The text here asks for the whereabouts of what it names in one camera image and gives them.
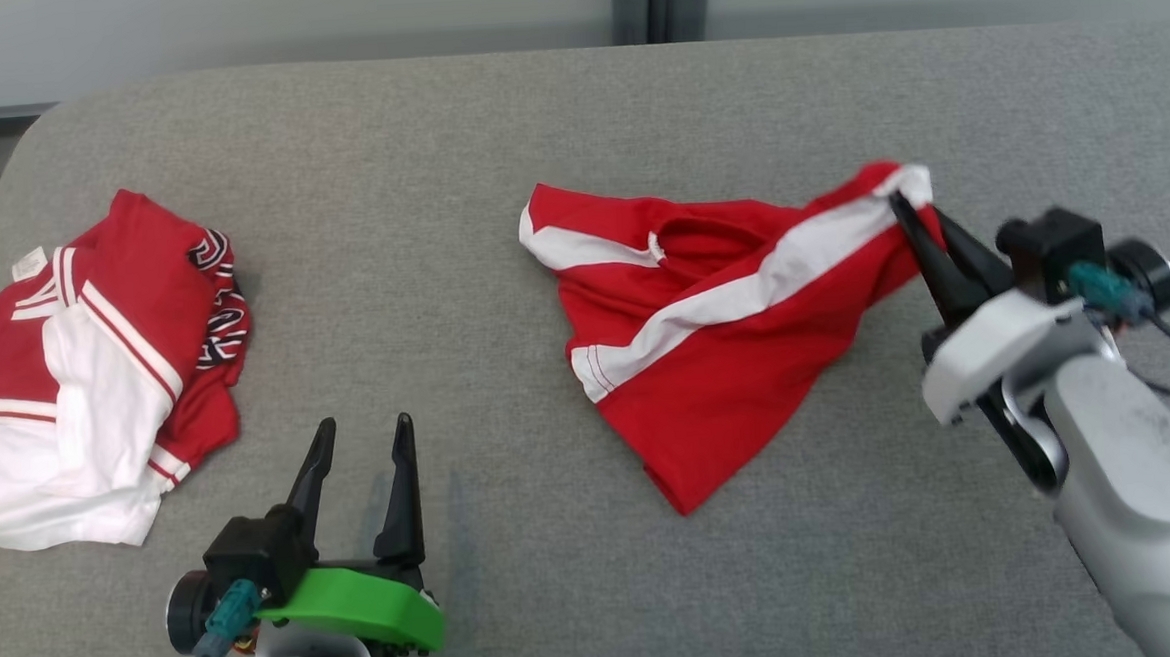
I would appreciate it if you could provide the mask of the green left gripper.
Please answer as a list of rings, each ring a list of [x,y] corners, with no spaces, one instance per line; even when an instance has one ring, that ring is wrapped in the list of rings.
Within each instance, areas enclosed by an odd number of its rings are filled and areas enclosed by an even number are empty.
[[[415,421],[406,412],[397,420],[391,449],[394,475],[373,554],[379,563],[419,563],[425,552]],[[314,560],[321,556],[316,527],[323,483],[332,468],[335,434],[337,421],[322,419],[285,502],[300,518],[300,540]],[[256,614],[261,621],[285,620],[318,632],[347,634],[429,653],[442,649],[447,629],[443,611],[429,593],[345,566],[310,568],[285,604],[264,606]]]

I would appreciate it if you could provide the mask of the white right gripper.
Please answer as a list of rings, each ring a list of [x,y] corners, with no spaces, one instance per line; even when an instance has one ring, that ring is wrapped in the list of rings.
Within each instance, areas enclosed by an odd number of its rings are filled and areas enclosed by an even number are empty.
[[[921,383],[924,404],[940,424],[951,424],[1010,371],[1042,372],[1097,350],[1097,328],[1082,299],[1047,305],[1010,291],[1016,286],[1011,267],[954,217],[935,209],[944,250],[911,201],[899,192],[888,198],[942,323],[963,323],[927,364]],[[985,303],[987,293],[1002,295]]]

